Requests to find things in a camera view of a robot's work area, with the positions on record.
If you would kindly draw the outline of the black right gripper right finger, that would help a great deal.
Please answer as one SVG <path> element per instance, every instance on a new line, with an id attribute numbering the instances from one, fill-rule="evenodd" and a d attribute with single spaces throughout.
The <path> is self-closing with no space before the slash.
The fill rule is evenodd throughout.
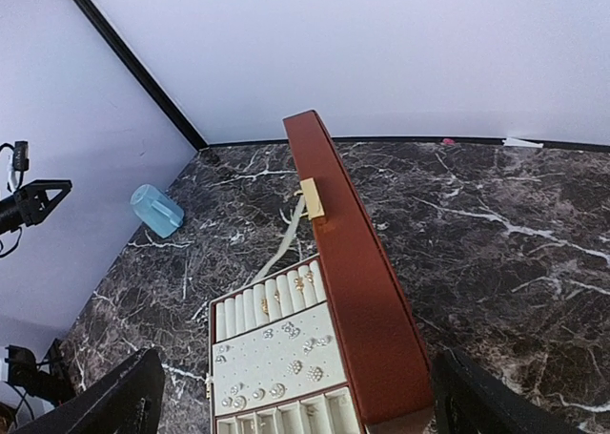
<path id="1" fill-rule="evenodd" d="M 580 433 L 528 402 L 457 349 L 432 361 L 439 433 Z"/>

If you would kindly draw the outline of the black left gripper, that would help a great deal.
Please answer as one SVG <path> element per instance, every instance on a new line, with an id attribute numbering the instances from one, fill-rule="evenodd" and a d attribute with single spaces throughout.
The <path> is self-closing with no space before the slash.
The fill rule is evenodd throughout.
<path id="1" fill-rule="evenodd" d="M 0 233 L 41 224 L 70 193 L 68 179 L 39 179 L 0 201 Z"/>

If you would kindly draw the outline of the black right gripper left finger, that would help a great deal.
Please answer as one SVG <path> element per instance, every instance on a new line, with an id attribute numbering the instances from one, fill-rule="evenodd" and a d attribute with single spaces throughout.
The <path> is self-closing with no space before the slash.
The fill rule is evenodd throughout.
<path id="1" fill-rule="evenodd" d="M 72 400 L 18 433 L 151 433 L 158 430 L 165 372 L 156 350 L 132 353 Z"/>

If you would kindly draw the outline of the round crystal halo earring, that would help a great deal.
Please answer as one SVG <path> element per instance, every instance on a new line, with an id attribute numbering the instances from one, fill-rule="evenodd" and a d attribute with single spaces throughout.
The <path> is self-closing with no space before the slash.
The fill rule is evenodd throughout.
<path id="1" fill-rule="evenodd" d="M 233 400 L 233 409 L 237 411 L 242 411 L 247 406 L 247 398 L 245 396 L 238 395 Z"/>

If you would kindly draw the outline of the red jewelry tray insert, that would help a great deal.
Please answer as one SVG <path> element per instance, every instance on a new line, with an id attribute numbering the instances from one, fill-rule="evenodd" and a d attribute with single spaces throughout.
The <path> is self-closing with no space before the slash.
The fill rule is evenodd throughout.
<path id="1" fill-rule="evenodd" d="M 295 289 L 297 277 L 304 278 L 302 293 Z M 261 310 L 263 298 L 269 315 Z M 281 330 L 287 321 L 300 328 L 296 339 L 290 340 Z M 304 342 L 325 335 L 333 341 L 305 356 Z M 209 339 L 206 389 L 213 433 L 364 432 L 318 255 L 212 300 Z M 218 354 L 225 354 L 228 361 L 215 363 Z M 287 372 L 294 360 L 303 363 L 297 375 Z M 312 366 L 323 370 L 319 382 L 307 379 Z M 286 388 L 281 399 L 269 394 L 275 383 Z M 257 388 L 265 390 L 261 401 L 252 397 Z M 244 410 L 221 405 L 224 398 L 234 400 L 238 395 L 248 400 Z"/>

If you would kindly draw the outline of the red jewelry box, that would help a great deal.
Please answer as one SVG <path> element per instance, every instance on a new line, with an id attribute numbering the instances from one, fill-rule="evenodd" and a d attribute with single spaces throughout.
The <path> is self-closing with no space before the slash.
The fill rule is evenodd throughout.
<path id="1" fill-rule="evenodd" d="M 284 127 L 312 225 L 362 433 L 422 433 L 433 417 L 430 363 L 394 268 L 314 111 Z"/>

